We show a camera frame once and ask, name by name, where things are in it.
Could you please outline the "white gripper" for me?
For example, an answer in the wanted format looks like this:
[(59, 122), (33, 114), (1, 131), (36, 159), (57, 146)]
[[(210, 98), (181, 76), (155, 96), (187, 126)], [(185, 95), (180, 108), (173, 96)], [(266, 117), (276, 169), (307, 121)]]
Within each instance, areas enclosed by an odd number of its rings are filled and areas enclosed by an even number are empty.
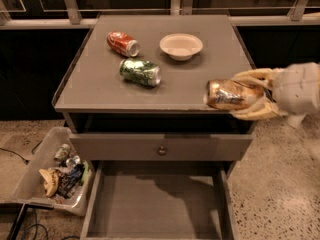
[(310, 114), (320, 109), (319, 65), (293, 64), (287, 68), (259, 68), (242, 71), (233, 81), (272, 89), (273, 102), (266, 97), (246, 109), (232, 110), (230, 114), (246, 121), (267, 120), (289, 114)]

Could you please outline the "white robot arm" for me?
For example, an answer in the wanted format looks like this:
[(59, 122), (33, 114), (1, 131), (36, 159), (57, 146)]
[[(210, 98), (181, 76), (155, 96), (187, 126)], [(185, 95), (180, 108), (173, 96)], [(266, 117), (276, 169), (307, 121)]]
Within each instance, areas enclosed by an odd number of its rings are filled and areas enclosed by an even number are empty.
[(314, 62), (292, 64), (286, 68), (260, 68), (240, 72), (233, 80), (261, 86), (271, 92), (247, 109), (233, 111), (240, 120), (266, 120), (286, 117), (298, 128), (304, 118), (320, 111), (320, 65)]

